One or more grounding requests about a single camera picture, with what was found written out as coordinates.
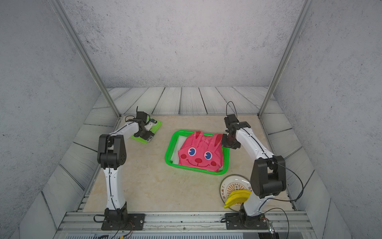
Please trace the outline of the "green frog raincoat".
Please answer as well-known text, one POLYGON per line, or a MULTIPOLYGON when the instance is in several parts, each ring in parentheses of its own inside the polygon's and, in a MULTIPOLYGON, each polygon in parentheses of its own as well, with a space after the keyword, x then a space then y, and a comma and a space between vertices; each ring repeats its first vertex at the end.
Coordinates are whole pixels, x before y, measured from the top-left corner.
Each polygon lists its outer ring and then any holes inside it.
POLYGON ((149 143, 161 126, 161 121, 156 119, 149 119, 145 125, 145 130, 134 134, 130 138, 144 144, 149 143))

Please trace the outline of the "pink rabbit raincoat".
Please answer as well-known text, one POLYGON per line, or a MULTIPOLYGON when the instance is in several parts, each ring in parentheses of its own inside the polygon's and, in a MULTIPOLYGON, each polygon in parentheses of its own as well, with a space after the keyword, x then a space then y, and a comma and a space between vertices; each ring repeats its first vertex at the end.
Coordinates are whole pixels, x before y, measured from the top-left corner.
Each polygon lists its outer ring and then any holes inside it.
POLYGON ((181 166, 219 172, 224 165, 222 152, 222 134, 205 136, 196 131, 187 137, 178 151, 181 166))

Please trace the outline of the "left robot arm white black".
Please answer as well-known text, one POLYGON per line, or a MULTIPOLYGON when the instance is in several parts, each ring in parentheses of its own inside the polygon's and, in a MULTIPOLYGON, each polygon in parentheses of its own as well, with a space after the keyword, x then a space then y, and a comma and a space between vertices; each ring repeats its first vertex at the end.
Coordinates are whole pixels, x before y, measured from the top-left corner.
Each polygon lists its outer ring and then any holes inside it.
POLYGON ((136 117, 128 119, 116 131, 102 134, 98 141, 97 161, 106 179, 107 204, 104 212, 107 223, 128 223, 126 200, 123 196, 120 170, 127 159, 125 139, 140 138, 145 143, 152 140, 162 125, 145 112, 138 111, 136 117))

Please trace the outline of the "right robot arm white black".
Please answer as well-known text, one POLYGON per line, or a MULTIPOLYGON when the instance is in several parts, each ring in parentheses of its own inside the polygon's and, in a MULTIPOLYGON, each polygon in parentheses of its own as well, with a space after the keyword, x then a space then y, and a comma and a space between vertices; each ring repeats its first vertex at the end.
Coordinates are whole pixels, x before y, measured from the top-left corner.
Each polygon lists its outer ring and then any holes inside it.
POLYGON ((261 208, 267 201, 286 190, 286 163, 282 156, 274 155, 257 139, 246 121, 239 121, 235 114, 231 114, 224 118, 224 122, 226 134, 222 146, 230 149, 244 147, 254 160, 250 178, 252 192, 239 211, 242 222, 253 221, 260 218, 261 208))

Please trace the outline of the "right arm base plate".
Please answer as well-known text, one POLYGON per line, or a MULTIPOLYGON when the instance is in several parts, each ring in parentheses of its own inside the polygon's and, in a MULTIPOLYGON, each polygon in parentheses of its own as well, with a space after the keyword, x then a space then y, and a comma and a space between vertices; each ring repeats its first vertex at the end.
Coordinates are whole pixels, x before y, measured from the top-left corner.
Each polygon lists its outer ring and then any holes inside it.
POLYGON ((261 220, 260 216, 249 217, 240 212, 226 213, 220 220, 225 223, 227 230, 267 230, 269 226, 266 220, 261 220))

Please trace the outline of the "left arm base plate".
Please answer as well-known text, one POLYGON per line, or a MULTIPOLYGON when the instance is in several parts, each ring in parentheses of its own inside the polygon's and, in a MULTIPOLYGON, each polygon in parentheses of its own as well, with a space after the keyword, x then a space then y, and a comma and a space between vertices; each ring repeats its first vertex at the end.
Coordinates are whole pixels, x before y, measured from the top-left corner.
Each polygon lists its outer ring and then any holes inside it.
POLYGON ((102 231, 142 231, 145 214, 118 214, 111 212, 105 215, 102 223, 102 231))

